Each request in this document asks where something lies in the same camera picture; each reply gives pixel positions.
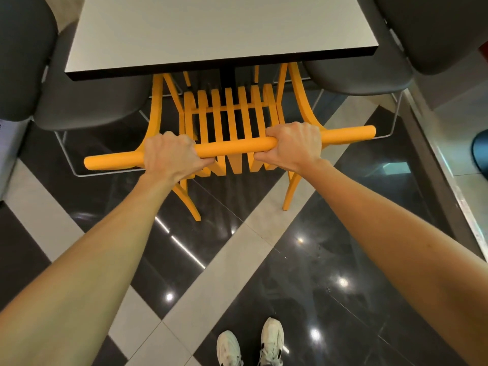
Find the person's right white sneaker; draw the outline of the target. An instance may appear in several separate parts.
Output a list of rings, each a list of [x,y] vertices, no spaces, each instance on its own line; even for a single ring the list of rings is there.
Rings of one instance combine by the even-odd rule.
[[[281,322],[269,317],[261,332],[258,366],[283,366],[284,329]]]

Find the person's left hand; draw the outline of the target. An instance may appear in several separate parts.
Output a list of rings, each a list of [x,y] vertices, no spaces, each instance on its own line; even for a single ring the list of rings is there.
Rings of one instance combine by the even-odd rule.
[[[186,178],[186,161],[190,157],[199,156],[195,142],[187,135],[175,135],[167,131],[149,137],[144,142],[145,173],[140,177],[140,183],[172,188]]]

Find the person's left forearm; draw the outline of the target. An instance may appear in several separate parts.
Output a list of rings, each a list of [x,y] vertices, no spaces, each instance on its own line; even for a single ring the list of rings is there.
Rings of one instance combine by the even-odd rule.
[[[147,170],[129,195],[0,312],[0,366],[91,366],[181,175]]]

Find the person's right hand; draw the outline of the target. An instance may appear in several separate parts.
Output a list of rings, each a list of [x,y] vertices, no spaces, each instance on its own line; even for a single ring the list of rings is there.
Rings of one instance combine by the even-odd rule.
[[[266,129],[266,135],[276,138],[283,166],[287,171],[307,177],[323,168],[327,162],[321,158],[322,138],[317,126],[308,123],[279,124]]]

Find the black table pedestal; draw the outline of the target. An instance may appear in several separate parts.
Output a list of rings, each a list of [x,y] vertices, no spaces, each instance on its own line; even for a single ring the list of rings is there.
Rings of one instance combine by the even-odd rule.
[[[235,66],[233,65],[223,65],[219,67],[220,86],[223,91],[225,91],[227,88],[235,90],[235,73]]]

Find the dark blue round object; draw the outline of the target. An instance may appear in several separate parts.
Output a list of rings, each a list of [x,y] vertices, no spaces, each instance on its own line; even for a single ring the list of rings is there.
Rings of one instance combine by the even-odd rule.
[[[488,129],[479,132],[471,144],[471,156],[480,174],[488,181]]]

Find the person's right forearm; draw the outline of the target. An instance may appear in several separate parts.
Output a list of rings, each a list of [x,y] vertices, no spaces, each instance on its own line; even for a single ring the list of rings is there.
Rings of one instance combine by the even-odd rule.
[[[470,366],[488,366],[488,263],[324,159],[296,172],[445,342]]]

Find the person's left white sneaker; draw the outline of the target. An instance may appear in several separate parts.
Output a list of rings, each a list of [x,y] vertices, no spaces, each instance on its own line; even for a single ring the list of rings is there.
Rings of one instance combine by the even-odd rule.
[[[219,366],[243,366],[239,342],[232,331],[226,330],[218,336],[216,352]]]

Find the orange wooden slatted chair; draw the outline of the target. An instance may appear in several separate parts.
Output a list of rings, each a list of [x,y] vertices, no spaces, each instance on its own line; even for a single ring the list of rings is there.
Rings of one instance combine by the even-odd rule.
[[[90,171],[143,168],[145,142],[160,132],[163,89],[167,86],[179,114],[180,133],[198,141],[196,152],[199,157],[216,159],[212,165],[197,172],[197,176],[209,177],[211,173],[225,176],[227,159],[231,170],[241,174],[243,154],[247,155],[250,172],[257,172],[262,167],[265,170],[275,169],[276,166],[256,161],[254,154],[269,151],[277,144],[275,138],[265,135],[265,109],[269,112],[271,126],[284,124],[282,100],[287,73],[290,74],[302,119],[320,129],[323,148],[375,137],[376,129],[371,125],[333,130],[324,128],[309,104],[297,62],[281,64],[277,91],[269,83],[261,89],[252,85],[248,99],[245,87],[241,86],[237,88],[237,98],[234,99],[231,88],[225,88],[224,104],[218,89],[211,91],[211,103],[204,90],[199,90],[196,96],[187,91],[180,99],[171,74],[162,73],[153,75],[150,117],[143,142],[134,151],[86,157],[84,166]]]

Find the person's white sneaker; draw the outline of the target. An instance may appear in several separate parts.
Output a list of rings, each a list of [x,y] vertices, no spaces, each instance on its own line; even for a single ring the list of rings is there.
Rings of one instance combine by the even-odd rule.
[[[216,352],[219,366],[243,366],[239,342],[232,331],[226,330],[218,336]]]
[[[283,366],[284,329],[281,322],[269,317],[261,332],[258,366]]]

